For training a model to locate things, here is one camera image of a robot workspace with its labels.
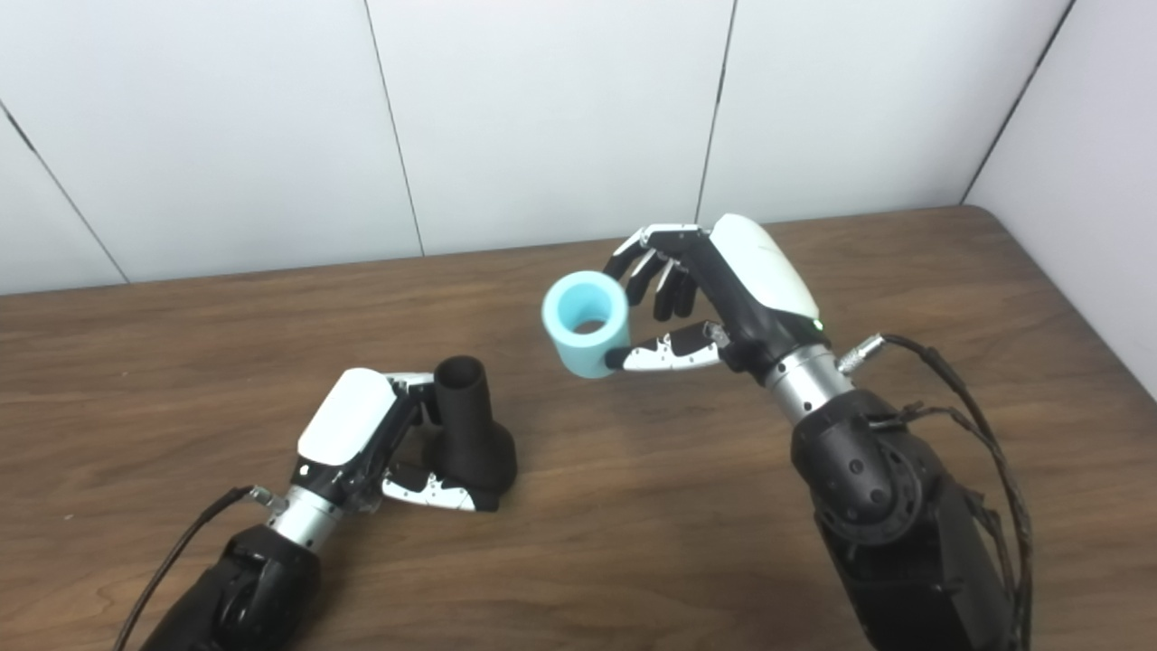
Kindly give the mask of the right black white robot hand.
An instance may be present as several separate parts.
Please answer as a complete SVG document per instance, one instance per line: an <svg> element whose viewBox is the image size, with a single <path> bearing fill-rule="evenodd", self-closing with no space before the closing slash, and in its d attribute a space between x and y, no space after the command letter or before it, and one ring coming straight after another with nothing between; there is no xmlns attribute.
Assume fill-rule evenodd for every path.
<svg viewBox="0 0 1157 651"><path fill-rule="evenodd" d="M626 278L629 306L654 286L653 317L690 317L702 294L718 318L691 323L604 355L612 371L657 372L725 363L760 386L784 358L827 343L813 294L762 225L725 214L712 228L647 225L616 247L604 275Z"/></svg>

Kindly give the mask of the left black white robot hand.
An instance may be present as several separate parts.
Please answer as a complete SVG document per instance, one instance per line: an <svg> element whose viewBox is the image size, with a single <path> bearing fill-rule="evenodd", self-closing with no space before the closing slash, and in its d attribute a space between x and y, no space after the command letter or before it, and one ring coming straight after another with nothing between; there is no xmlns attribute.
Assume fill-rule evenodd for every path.
<svg viewBox="0 0 1157 651"><path fill-rule="evenodd" d="M494 515L496 487L434 460L450 434L486 429L488 409L451 397L434 373L348 368L299 438L292 487L344 515L373 515L381 500Z"/></svg>

